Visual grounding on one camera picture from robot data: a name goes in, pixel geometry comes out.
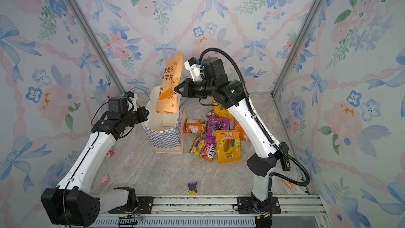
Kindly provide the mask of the yellow mango candy bag front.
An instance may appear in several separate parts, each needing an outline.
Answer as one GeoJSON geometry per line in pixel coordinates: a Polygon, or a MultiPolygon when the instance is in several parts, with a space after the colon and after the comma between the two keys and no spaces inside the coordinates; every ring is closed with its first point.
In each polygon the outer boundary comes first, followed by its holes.
{"type": "Polygon", "coordinates": [[[237,163],[241,161],[241,141],[239,132],[234,130],[218,130],[216,132],[216,154],[219,164],[237,163]]]}

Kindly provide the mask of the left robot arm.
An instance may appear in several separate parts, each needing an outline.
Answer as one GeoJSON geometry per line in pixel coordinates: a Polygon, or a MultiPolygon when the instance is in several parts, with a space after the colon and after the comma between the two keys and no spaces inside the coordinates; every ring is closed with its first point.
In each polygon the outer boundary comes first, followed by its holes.
{"type": "Polygon", "coordinates": [[[145,107],[114,113],[105,112],[92,128],[89,140],[77,161],[53,189],[45,189],[41,202],[54,225],[89,227],[100,214],[113,209],[134,213],[139,206],[135,190],[119,187],[91,195],[91,185],[107,152],[126,129],[147,121],[145,107]]]}

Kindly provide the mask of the blue checkered paper bag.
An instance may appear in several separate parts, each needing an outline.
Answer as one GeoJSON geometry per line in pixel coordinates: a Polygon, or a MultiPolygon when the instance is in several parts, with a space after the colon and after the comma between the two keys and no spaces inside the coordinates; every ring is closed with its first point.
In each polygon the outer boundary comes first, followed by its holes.
{"type": "Polygon", "coordinates": [[[184,106],[179,104],[179,111],[174,114],[156,112],[160,86],[152,89],[150,101],[146,105],[148,120],[141,125],[157,154],[181,154],[184,149],[184,123],[186,119],[184,106]]]}

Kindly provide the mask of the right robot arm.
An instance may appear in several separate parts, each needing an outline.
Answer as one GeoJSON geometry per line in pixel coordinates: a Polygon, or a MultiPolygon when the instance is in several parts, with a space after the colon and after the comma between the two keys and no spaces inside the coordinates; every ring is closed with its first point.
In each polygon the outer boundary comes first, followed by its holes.
{"type": "Polygon", "coordinates": [[[247,165],[254,174],[252,205],[258,213],[268,212],[272,204],[271,173],[282,157],[279,149],[287,151],[288,148],[275,139],[263,125],[250,98],[245,98],[242,84],[239,81],[193,81],[187,78],[175,87],[175,92],[187,98],[213,97],[241,124],[255,149],[255,154],[247,160],[247,165]]]}

